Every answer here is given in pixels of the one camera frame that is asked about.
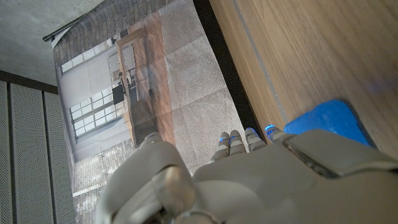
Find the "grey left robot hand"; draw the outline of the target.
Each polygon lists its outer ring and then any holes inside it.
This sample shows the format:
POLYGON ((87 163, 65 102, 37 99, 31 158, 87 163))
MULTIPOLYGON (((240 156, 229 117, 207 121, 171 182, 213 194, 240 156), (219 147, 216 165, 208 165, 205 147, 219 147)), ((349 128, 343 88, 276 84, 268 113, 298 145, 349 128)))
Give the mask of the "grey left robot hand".
POLYGON ((97 223, 396 223, 397 161, 315 129, 222 133, 210 162, 190 173, 151 133, 112 174, 97 223))

